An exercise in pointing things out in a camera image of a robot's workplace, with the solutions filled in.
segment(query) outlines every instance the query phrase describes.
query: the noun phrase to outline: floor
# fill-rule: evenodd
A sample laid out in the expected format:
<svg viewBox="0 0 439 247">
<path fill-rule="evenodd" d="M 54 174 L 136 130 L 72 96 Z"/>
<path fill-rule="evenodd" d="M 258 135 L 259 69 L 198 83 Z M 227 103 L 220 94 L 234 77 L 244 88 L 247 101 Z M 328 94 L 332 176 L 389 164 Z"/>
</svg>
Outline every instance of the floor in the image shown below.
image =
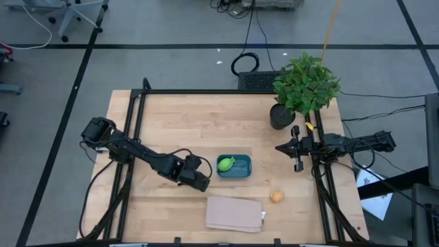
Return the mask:
<svg viewBox="0 0 439 247">
<path fill-rule="evenodd" d="M 400 2 L 342 1 L 329 41 L 342 46 L 329 47 L 324 65 L 342 78 L 345 93 L 402 96 L 438 91 L 439 82 L 435 84 L 432 77 L 437 72 L 429 71 L 420 47 L 415 46 Z M 428 56 L 439 66 L 439 2 L 403 3 L 422 42 L 432 45 L 427 47 Z M 334 6 L 335 0 L 306 0 L 302 8 L 294 11 L 259 10 L 275 69 L 303 50 L 314 56 L 321 54 L 321 47 L 312 44 L 324 42 Z M 27 244 L 75 239 L 93 166 L 79 148 L 80 133 L 91 117 L 106 114 L 112 90 L 139 88 L 144 77 L 155 89 L 237 88 L 237 77 L 230 72 L 229 64 L 242 50 L 249 18 L 235 20 L 218 14 L 207 0 L 112 0 L 109 8 L 102 21 L 104 32 L 97 36 L 94 49 L 88 51 L 86 44 L 93 28 L 84 21 L 73 22 L 67 30 L 70 42 L 62 45 L 56 35 L 60 13 L 55 15 L 58 22 L 50 25 L 44 12 L 34 12 L 36 19 L 54 33 L 51 45 L 47 49 L 16 51 L 15 62 L 2 68 L 2 82 L 24 88 L 22 95 L 0 97 L 0 111 L 8 112 L 11 121 L 0 142 L 3 246 L 14 246 L 19 237 L 51 148 L 56 154 L 54 168 Z M 95 20 L 99 7 L 85 13 Z M 48 33 L 23 11 L 0 8 L 2 41 L 43 44 L 47 37 Z M 259 55 L 260 71 L 269 71 L 264 45 L 254 45 L 264 42 L 253 19 L 248 43 L 255 49 L 248 51 Z M 383 44 L 391 45 L 383 49 Z M 117 45 L 124 45 L 123 49 L 115 49 Z M 87 65 L 83 75 L 78 73 L 81 64 L 82 68 Z M 237 64 L 237 71 L 248 71 L 252 66 L 253 61 L 243 59 Z M 350 119 L 419 105 L 423 99 L 340 95 L 338 102 L 342 117 Z M 385 156 L 410 171 L 427 164 L 424 118 L 422 110 L 415 110 L 350 122 L 348 126 L 354 136 L 392 131 L 397 148 Z M 54 152 L 57 145 L 52 146 L 54 139 L 60 141 L 58 152 Z M 369 158 L 359 157 L 363 162 Z M 373 169 L 385 176 L 402 172 L 381 158 Z M 398 242 L 370 231 L 378 242 Z"/>
</svg>

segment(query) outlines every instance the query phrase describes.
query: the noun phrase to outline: wooden tabletop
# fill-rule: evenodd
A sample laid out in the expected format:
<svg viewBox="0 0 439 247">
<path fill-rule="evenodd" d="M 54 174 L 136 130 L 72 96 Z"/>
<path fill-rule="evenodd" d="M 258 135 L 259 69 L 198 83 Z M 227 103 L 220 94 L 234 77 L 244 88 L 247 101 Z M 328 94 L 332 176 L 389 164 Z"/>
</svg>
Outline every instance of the wooden tabletop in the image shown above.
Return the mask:
<svg viewBox="0 0 439 247">
<path fill-rule="evenodd" d="M 123 130 L 129 91 L 113 91 L 107 118 Z M 247 154 L 252 159 L 252 174 L 247 179 L 228 180 L 215 172 L 211 183 L 202 193 L 190 187 L 177 187 L 136 159 L 128 206 L 124 242 L 197 243 L 273 243 L 281 238 L 284 244 L 324 243 L 322 220 L 311 176 L 311 160 L 302 158 L 305 170 L 294 172 L 294 159 L 280 153 L 274 146 L 287 143 L 291 126 L 274 130 L 270 126 L 269 110 L 276 103 L 273 95 L 147 95 L 141 126 L 142 144 L 157 152 L 189 148 L 207 158 L 213 166 L 220 154 Z M 137 105 L 130 136 L 134 131 Z M 324 130 L 344 134 L 337 102 L 321 111 Z M 306 136 L 305 120 L 297 114 L 294 124 Z M 341 163 L 351 165 L 348 157 Z M 95 175 L 108 163 L 108 153 L 98 154 Z M 84 232 L 88 233 L 108 207 L 116 165 L 105 171 L 93 185 L 86 213 Z M 209 174 L 207 165 L 201 172 Z M 333 177 L 341 210 L 359 233 L 368 238 L 366 223 L 352 171 L 333 165 Z M 270 202 L 272 191 L 282 190 L 285 199 Z M 208 196 L 230 196 L 262 202 L 267 212 L 260 233 L 242 233 L 206 228 L 204 223 Z M 337 239 L 333 214 L 328 208 L 332 238 Z M 117 223 L 119 212 L 115 215 Z"/>
</svg>

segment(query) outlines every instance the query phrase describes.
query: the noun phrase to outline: green toy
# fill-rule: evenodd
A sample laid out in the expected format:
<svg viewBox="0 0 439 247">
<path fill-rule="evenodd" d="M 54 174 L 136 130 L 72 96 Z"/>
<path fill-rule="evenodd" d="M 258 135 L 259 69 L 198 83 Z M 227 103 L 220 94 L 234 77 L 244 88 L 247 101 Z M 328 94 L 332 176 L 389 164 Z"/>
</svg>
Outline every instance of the green toy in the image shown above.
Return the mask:
<svg viewBox="0 0 439 247">
<path fill-rule="evenodd" d="M 221 172 L 225 172 L 233 166 L 234 162 L 235 162 L 235 158 L 233 158 L 233 157 L 232 158 L 223 158 L 218 163 L 218 170 L 220 170 Z"/>
</svg>

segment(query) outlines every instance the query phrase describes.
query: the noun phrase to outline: teal container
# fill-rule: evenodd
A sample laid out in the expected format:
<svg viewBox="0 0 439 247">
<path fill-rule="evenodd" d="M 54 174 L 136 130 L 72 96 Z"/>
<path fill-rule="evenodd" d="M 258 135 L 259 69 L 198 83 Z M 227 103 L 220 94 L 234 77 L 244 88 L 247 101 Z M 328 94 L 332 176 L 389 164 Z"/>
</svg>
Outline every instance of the teal container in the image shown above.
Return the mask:
<svg viewBox="0 0 439 247">
<path fill-rule="evenodd" d="M 218 170 L 218 163 L 223 158 L 234 158 L 232 167 L 225 172 Z M 217 173 L 222 178 L 247 178 L 252 173 L 252 159 L 246 154 L 222 154 L 217 158 Z"/>
</svg>

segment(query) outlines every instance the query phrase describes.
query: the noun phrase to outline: small orange object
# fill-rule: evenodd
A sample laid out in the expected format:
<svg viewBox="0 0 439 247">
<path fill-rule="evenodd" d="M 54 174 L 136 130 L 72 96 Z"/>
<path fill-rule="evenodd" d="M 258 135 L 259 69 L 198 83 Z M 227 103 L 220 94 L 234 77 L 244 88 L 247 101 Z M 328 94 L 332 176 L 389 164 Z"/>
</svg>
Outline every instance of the small orange object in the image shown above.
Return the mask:
<svg viewBox="0 0 439 247">
<path fill-rule="evenodd" d="M 273 202 L 280 202 L 285 197 L 283 191 L 275 191 L 270 194 L 270 198 Z"/>
</svg>

